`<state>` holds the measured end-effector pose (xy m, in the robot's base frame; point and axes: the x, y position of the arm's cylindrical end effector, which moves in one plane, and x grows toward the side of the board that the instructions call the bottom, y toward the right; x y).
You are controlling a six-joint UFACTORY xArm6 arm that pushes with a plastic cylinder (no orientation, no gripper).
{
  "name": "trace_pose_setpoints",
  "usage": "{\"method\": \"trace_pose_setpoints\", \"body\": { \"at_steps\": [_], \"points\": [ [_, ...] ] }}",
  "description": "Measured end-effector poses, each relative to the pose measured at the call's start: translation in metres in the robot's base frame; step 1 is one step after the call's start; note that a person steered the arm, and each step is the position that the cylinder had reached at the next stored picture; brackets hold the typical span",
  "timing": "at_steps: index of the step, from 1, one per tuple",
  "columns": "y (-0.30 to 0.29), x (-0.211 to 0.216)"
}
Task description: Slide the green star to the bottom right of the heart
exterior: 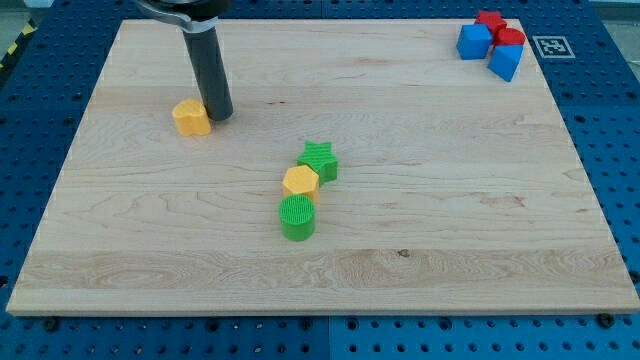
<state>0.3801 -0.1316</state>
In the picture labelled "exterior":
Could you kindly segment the black robot arm end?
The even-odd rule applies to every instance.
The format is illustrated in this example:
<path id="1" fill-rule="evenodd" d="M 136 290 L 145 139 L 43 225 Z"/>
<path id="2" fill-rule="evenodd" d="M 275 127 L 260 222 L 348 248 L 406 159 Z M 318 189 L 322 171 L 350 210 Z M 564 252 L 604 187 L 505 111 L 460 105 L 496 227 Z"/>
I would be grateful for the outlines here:
<path id="1" fill-rule="evenodd" d="M 231 0 L 134 0 L 148 18 L 175 25 L 186 33 L 201 33 L 215 27 Z"/>

